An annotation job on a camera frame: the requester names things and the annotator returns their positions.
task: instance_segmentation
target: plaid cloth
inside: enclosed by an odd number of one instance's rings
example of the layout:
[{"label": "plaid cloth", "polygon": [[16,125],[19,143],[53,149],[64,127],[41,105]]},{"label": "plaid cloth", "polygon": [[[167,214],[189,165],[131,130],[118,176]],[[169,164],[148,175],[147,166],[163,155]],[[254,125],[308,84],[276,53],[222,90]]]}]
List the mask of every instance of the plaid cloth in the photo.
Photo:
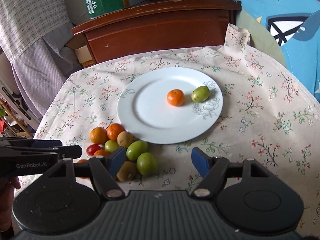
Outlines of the plaid cloth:
[{"label": "plaid cloth", "polygon": [[64,0],[0,0],[0,47],[12,63],[68,21]]}]

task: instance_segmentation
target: tablecloth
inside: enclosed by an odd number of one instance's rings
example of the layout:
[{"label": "tablecloth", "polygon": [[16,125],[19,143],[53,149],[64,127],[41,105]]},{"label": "tablecloth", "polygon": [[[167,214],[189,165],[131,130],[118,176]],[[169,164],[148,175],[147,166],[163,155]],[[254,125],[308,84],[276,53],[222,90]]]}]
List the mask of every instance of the tablecloth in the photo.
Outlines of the tablecloth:
[{"label": "tablecloth", "polygon": [[[159,68],[199,70],[212,77],[223,93],[219,119],[207,132],[187,142],[151,145],[150,152],[160,167],[158,174],[120,183],[122,189],[192,191],[201,181],[190,160],[193,147],[232,162],[255,158],[303,199],[305,210],[298,232],[320,236],[320,105],[276,60],[250,47],[249,37],[246,29],[229,25],[225,43],[218,47],[148,52],[76,72],[51,104],[36,138],[81,145],[82,158],[88,159],[89,132],[118,122],[117,100],[125,96],[122,91],[130,82]],[[21,190],[38,176],[21,177]],[[91,187],[88,179],[77,181]],[[229,179],[228,185],[239,181]]]}]

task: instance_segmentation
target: green fruit on plate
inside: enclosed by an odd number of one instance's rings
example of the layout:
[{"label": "green fruit on plate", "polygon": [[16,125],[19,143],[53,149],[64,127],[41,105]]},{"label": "green fruit on plate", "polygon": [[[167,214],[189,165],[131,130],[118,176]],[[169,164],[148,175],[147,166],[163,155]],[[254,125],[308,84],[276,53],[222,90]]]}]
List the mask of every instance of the green fruit on plate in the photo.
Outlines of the green fruit on plate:
[{"label": "green fruit on plate", "polygon": [[206,101],[210,96],[210,90],[207,86],[201,86],[196,88],[192,94],[191,99],[196,103]]},{"label": "green fruit on plate", "polygon": [[119,147],[118,143],[113,140],[108,140],[104,145],[104,149],[110,153],[118,149],[118,147]]},{"label": "green fruit on plate", "polygon": [[137,159],[137,169],[143,176],[154,174],[158,171],[158,163],[151,153],[143,153]]},{"label": "green fruit on plate", "polygon": [[129,145],[127,149],[127,158],[135,162],[137,161],[140,154],[147,152],[149,149],[149,145],[147,142],[144,141],[136,141]]}]

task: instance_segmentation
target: blue fabric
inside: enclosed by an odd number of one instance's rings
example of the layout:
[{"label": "blue fabric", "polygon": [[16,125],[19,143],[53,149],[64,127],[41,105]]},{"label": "blue fabric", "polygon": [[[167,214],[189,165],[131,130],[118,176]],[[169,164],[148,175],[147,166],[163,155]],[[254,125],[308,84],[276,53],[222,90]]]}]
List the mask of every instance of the blue fabric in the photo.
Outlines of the blue fabric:
[{"label": "blue fabric", "polygon": [[288,70],[320,102],[320,2],[240,1],[243,9],[258,19],[279,42]]}]

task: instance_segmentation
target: orange fruit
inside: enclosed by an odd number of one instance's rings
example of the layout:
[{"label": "orange fruit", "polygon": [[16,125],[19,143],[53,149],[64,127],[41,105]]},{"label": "orange fruit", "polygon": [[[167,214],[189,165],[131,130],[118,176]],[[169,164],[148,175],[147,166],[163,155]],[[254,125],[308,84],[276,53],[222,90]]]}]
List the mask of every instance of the orange fruit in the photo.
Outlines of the orange fruit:
[{"label": "orange fruit", "polygon": [[94,144],[105,144],[108,141],[108,135],[103,127],[96,127],[90,132],[90,140]]},{"label": "orange fruit", "polygon": [[184,103],[184,93],[180,89],[171,90],[167,94],[167,101],[172,106],[181,106]]},{"label": "orange fruit", "polygon": [[88,162],[88,160],[85,160],[85,159],[81,159],[81,160],[79,160],[79,161],[77,161],[77,163],[87,163]]},{"label": "orange fruit", "polygon": [[118,135],[124,131],[124,128],[119,123],[113,123],[109,125],[107,128],[107,135],[110,140],[116,141],[118,138]]},{"label": "orange fruit", "polygon": [[110,155],[110,152],[106,151],[106,150],[98,150],[94,153],[93,157],[98,156],[98,155],[102,155],[105,157],[108,157]]}]

